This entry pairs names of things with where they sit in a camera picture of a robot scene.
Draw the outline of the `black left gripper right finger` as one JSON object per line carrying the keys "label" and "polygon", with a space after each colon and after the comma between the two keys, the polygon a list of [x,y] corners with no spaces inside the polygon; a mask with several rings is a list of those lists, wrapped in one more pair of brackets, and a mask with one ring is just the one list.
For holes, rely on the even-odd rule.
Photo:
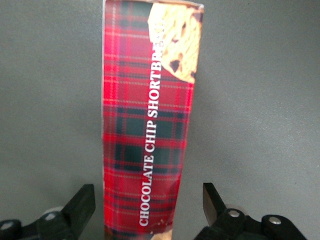
{"label": "black left gripper right finger", "polygon": [[227,207],[211,182],[202,185],[203,211],[208,222],[197,240],[305,240],[286,217],[267,214],[257,221],[234,207]]}

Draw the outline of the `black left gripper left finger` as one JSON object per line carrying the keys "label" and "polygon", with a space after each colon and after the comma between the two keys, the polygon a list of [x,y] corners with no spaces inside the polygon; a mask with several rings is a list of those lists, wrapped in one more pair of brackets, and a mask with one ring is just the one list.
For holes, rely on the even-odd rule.
{"label": "black left gripper left finger", "polygon": [[2,240],[77,240],[96,209],[95,188],[84,184],[62,208],[45,212],[23,226],[18,219],[0,222]]}

